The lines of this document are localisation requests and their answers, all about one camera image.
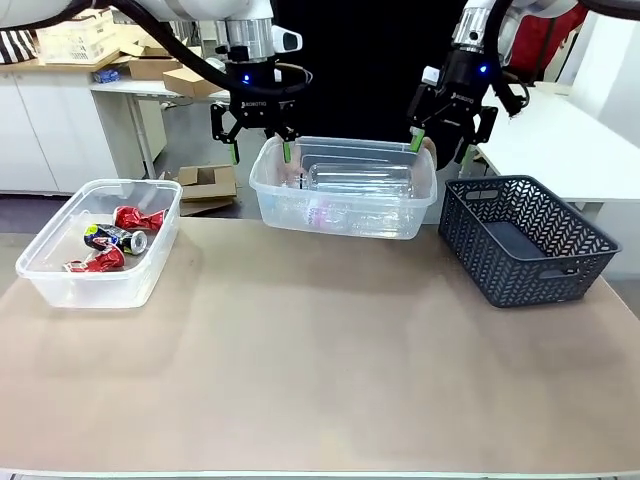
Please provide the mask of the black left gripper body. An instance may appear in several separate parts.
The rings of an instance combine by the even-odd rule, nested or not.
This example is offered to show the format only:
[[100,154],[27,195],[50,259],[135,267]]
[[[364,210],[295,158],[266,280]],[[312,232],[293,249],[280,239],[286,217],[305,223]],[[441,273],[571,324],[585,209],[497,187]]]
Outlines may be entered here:
[[[300,83],[300,70],[278,67],[275,59],[261,62],[227,62],[226,73],[241,83],[259,88],[282,89]],[[229,111],[243,128],[279,129],[293,127],[294,98],[230,93]]]

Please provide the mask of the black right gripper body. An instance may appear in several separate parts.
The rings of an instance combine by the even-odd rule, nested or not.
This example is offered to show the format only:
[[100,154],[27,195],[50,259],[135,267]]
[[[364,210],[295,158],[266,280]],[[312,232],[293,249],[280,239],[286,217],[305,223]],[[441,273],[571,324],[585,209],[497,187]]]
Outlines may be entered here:
[[458,127],[465,113],[479,110],[492,72],[482,51],[463,47],[453,47],[440,69],[426,66],[421,83],[432,85],[436,96],[425,129],[436,122]]

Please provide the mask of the person's right hand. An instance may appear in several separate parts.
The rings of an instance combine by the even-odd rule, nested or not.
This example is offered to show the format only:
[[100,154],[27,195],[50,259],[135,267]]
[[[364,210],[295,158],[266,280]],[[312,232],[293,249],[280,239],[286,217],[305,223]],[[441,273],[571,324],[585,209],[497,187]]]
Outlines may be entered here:
[[282,186],[303,189],[307,170],[302,166],[301,148],[294,143],[283,145],[283,159],[277,164],[277,174]]

